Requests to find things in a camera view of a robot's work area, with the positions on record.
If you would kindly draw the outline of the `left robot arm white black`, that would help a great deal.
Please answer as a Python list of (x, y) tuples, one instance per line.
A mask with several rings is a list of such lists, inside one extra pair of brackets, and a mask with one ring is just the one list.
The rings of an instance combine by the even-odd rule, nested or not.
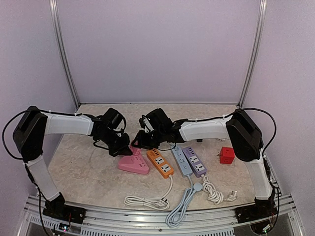
[(126, 124), (126, 119), (113, 108), (109, 108), (103, 115), (94, 116), (48, 112), (31, 106), (21, 115), (22, 118), (13, 132), (13, 141), (31, 179), (46, 202), (50, 203), (49, 210), (59, 219), (69, 214), (69, 208), (64, 204), (64, 197), (55, 186), (43, 158), (45, 136), (90, 136), (95, 143), (105, 143), (105, 149), (110, 156), (132, 155), (129, 135), (124, 128), (119, 128), (121, 123)]

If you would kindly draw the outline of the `pink triangular socket base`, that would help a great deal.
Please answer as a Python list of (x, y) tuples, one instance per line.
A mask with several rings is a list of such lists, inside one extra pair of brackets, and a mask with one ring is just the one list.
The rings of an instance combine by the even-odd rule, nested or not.
[(123, 156), (118, 162), (118, 168), (122, 171), (140, 175), (147, 175), (150, 170), (142, 154)]

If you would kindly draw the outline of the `red cube socket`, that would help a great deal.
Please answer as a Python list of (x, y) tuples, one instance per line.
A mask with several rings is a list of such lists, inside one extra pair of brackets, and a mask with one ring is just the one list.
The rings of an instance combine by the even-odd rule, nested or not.
[(235, 159), (234, 149), (231, 147), (222, 147), (217, 154), (220, 164), (231, 165)]

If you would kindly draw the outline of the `light blue power strip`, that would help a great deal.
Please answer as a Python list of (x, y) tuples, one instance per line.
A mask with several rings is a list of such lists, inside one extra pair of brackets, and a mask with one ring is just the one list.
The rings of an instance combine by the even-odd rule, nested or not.
[(188, 177), (192, 175), (192, 169), (187, 161), (186, 156), (183, 153), (182, 148), (179, 145), (174, 145), (171, 149), (172, 154), (176, 160), (176, 163), (181, 171), (183, 177)]

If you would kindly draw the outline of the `orange power strip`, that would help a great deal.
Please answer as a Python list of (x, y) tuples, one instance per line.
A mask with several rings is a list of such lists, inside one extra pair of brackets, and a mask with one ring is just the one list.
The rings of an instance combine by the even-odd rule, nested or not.
[(157, 149), (148, 150), (146, 156), (164, 179), (174, 175), (174, 168)]

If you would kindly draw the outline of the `purple power strip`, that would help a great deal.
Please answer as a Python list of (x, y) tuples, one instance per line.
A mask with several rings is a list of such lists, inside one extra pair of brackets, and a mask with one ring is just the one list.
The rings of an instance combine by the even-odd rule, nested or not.
[(206, 175), (207, 169), (200, 160), (200, 158), (197, 156), (195, 151), (192, 147), (185, 147), (182, 149), (186, 159), (188, 160), (188, 163), (192, 169), (192, 172), (194, 175), (199, 177), (204, 177)]

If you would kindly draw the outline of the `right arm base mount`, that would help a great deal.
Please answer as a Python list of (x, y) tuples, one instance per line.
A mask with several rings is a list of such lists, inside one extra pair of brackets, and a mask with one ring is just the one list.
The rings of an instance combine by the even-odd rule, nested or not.
[(252, 205), (235, 208), (235, 214), (239, 224), (271, 217), (277, 213), (278, 210), (273, 196), (267, 200), (255, 199)]

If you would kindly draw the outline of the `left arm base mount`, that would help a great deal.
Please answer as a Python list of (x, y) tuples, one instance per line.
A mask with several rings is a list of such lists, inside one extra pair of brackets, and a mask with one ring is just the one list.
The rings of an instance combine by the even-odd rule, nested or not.
[(63, 195), (60, 194), (52, 201), (45, 201), (43, 214), (54, 219), (67, 221), (68, 223), (83, 224), (83, 220), (85, 219), (86, 215), (86, 209), (67, 205)]

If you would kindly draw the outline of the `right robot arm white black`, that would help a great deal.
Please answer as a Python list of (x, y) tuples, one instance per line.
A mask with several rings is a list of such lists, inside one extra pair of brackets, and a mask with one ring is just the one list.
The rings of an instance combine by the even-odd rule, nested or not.
[(220, 117), (172, 121), (163, 109), (158, 108), (140, 118), (142, 129), (131, 144), (150, 150), (163, 142), (180, 144), (194, 140), (229, 139), (236, 157), (245, 163), (252, 179), (256, 202), (252, 214), (262, 218), (271, 210), (270, 202), (274, 199), (275, 190), (265, 161), (268, 144), (264, 144), (261, 130), (246, 111), (246, 108), (236, 109)]

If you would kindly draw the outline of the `pink square plug adapter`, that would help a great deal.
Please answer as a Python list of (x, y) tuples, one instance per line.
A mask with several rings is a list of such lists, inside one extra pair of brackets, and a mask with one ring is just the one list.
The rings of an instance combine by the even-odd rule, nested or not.
[(141, 148), (134, 147), (132, 143), (130, 143), (129, 148), (132, 151), (132, 155), (134, 155), (134, 156), (141, 156)]

